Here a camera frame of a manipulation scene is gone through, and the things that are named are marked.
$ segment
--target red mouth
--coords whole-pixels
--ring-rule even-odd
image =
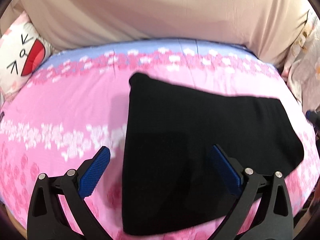
[[[33,44],[27,60],[23,66],[23,70],[21,72],[21,76],[27,76],[32,73],[44,60],[45,56],[45,48],[41,41],[36,39],[35,43]]]

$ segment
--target blue rubber pad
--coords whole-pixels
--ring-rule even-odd
[[[82,199],[90,196],[110,162],[110,150],[105,147],[79,180],[78,193]]]
[[[211,148],[210,158],[230,194],[239,197],[242,194],[241,178],[225,155],[215,145]]]

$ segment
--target black fabric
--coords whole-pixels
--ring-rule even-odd
[[[224,97],[136,73],[123,162],[124,231],[153,235],[227,214],[231,196],[208,158],[219,144],[243,167],[287,176],[303,146],[278,99]]]

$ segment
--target pink bedsheet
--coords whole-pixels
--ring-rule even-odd
[[[221,95],[279,98],[304,147],[304,160],[287,178],[293,212],[303,206],[319,176],[315,134],[276,70],[254,57],[200,55],[185,48],[150,53],[105,51],[98,57],[64,60],[41,68],[16,99],[3,106],[0,124],[0,198],[26,227],[28,205],[39,173],[63,175],[91,158],[100,146],[112,159],[92,196],[85,199],[94,216],[116,240],[207,239],[221,219],[160,236],[132,237],[122,231],[121,172],[126,132],[128,80],[142,71],[151,77]],[[79,228],[61,198],[71,227]],[[242,227],[248,229],[258,203]]]

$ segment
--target white flower pattern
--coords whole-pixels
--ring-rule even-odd
[[[170,55],[170,56],[169,56],[169,61],[172,62],[172,63],[178,62],[178,61],[180,61],[180,60],[181,60],[181,59],[180,59],[180,56],[177,56],[177,55]]]
[[[237,54],[229,53],[228,55],[229,55],[230,57],[234,57],[235,59],[238,59],[238,55],[237,55]]]
[[[79,59],[79,61],[86,62],[88,59],[89,59],[88,56],[83,56],[82,58]]]
[[[161,54],[165,54],[166,52],[169,51],[169,49],[164,48],[164,47],[161,47],[161,48],[158,49],[158,51],[159,51]]]
[[[144,64],[144,63],[150,63],[151,60],[152,60],[152,58],[150,58],[150,57],[141,57],[141,58],[140,58],[140,62],[141,62],[142,64]]]
[[[114,53],[113,50],[109,50],[109,51],[106,51],[106,52],[104,53],[105,57],[109,57],[110,55],[114,55],[114,54],[115,54],[115,53]]]
[[[108,60],[108,64],[114,64],[117,61],[118,61],[118,58],[116,56],[113,56]]]
[[[210,49],[210,50],[209,50],[209,54],[215,57],[215,56],[218,55],[218,52],[215,51],[214,49]]]
[[[247,63],[242,63],[242,65],[244,66],[244,68],[246,69],[246,70],[250,70],[250,65],[249,64],[247,64]]]
[[[186,55],[191,55],[191,56],[194,56],[196,54],[192,49],[189,49],[189,48],[184,49],[183,53]]]
[[[211,60],[210,59],[202,58],[201,62],[202,62],[203,65],[206,65],[206,66],[211,65]]]
[[[231,60],[229,58],[223,58],[222,59],[222,62],[225,64],[225,65],[231,65]]]
[[[125,135],[127,125],[111,130],[107,125],[92,126],[86,125],[86,135],[82,131],[65,131],[63,124],[58,125],[41,124],[41,129],[30,127],[29,123],[18,125],[13,124],[12,120],[3,120],[0,124],[0,134],[8,136],[9,141],[24,143],[26,150],[36,148],[40,143],[44,149],[51,149],[56,145],[61,156],[67,162],[69,159],[84,156],[85,152],[98,151],[101,146],[110,149],[111,157],[115,157],[117,148],[124,150]]]
[[[61,76],[54,77],[54,78],[52,79],[52,83],[57,82],[60,78],[61,78]]]
[[[137,49],[130,49],[128,50],[128,55],[134,55],[137,56],[139,54],[139,51]]]
[[[257,69],[258,71],[261,71],[261,67],[260,67],[259,65],[254,64],[254,66],[256,67],[256,69]]]

